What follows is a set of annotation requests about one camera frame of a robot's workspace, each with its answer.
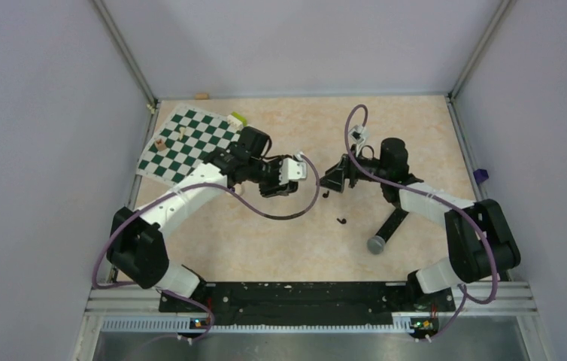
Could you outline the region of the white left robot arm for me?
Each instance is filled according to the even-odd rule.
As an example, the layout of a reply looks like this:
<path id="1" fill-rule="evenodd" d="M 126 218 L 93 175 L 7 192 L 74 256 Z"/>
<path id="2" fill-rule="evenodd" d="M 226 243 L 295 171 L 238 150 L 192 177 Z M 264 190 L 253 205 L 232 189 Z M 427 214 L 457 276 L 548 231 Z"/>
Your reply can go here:
<path id="1" fill-rule="evenodd" d="M 194 212 L 217 196 L 251 182 L 264 198 L 294 193 L 308 176 L 301 153 L 264 156 L 270 137 L 244 128 L 236 141 L 209 152 L 180 183 L 137 211 L 121 208 L 112 224 L 106 260 L 142 289 L 177 294 L 188 311 L 205 303 L 200 277 L 169 259 L 165 240 Z"/>

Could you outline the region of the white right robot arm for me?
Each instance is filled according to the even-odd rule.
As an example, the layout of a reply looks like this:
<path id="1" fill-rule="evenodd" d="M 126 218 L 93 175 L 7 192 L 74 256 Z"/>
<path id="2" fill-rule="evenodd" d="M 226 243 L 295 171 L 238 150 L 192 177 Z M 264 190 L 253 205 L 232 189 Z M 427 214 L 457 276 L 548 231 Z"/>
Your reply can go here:
<path id="1" fill-rule="evenodd" d="M 515 268 L 520 251 L 500 204 L 492 199 L 474 202 L 437 190 L 409 170 L 408 151 L 399 138 L 385 138 L 380 156 L 351 159 L 344 154 L 320 179 L 320 185 L 341 193 L 358 181 L 380 184 L 383 197 L 395 208 L 368 249 L 379 254 L 393 234 L 391 223 L 401 223 L 406 214 L 419 214 L 446 232 L 448 255 L 408 275 L 407 303 L 416 310 L 427 309 L 436 292 L 470 284 Z"/>

